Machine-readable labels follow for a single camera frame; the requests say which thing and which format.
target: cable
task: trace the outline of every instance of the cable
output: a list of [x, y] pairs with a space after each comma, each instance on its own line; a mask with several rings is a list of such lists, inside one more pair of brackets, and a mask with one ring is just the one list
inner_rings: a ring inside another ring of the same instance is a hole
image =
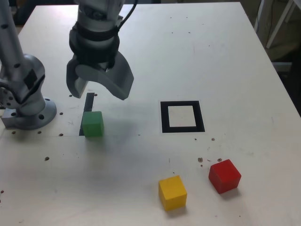
[[133, 11], [135, 10], [137, 4], [138, 4], [139, 0], [135, 0], [133, 7], [131, 8], [131, 10], [129, 11], [129, 13], [127, 14], [127, 16], [124, 18], [123, 21], [121, 21], [118, 30], [120, 30], [120, 28], [124, 25], [124, 23], [127, 21], [127, 19], [131, 16], [131, 14], [133, 13]]
[[257, 34], [258, 31], [259, 31], [259, 19], [258, 19], [258, 14], [259, 14], [259, 9], [260, 9], [261, 2], [262, 2], [262, 0], [260, 1], [259, 6], [258, 6], [258, 10], [257, 10], [257, 31], [256, 31], [256, 34]]
[[275, 0], [273, 0], [273, 2], [272, 2], [272, 7], [271, 7], [271, 8], [272, 8], [272, 9], [271, 9], [271, 26], [269, 27], [268, 39], [267, 39], [267, 43], [265, 44], [265, 47], [266, 47], [267, 44], [268, 44], [268, 41], [269, 41], [269, 35], [270, 35], [270, 33], [271, 33], [271, 30], [272, 30], [274, 2], [275, 2]]

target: green cube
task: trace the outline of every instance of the green cube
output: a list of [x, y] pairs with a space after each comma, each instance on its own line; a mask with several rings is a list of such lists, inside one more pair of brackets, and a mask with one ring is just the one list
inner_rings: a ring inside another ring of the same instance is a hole
[[84, 112], [81, 126], [85, 137], [100, 137], [103, 135], [102, 112]]

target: metal rod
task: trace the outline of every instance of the metal rod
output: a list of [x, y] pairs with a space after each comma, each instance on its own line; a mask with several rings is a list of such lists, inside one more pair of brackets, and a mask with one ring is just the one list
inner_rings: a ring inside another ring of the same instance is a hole
[[0, 0], [0, 60], [8, 70], [19, 67], [24, 61], [7, 0]]

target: red cube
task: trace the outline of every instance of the red cube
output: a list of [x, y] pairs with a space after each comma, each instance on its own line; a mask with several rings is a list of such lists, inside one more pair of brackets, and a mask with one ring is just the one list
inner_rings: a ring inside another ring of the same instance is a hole
[[211, 166], [209, 180], [218, 194], [237, 188], [241, 175], [230, 159]]

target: dark spot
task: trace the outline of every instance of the dark spot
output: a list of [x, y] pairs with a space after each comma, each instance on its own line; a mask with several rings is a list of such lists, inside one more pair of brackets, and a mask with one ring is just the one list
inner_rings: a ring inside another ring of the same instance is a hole
[[8, 28], [8, 24], [2, 24], [2, 25], [1, 25], [1, 28], [2, 28], [2, 29], [7, 29], [7, 28]]

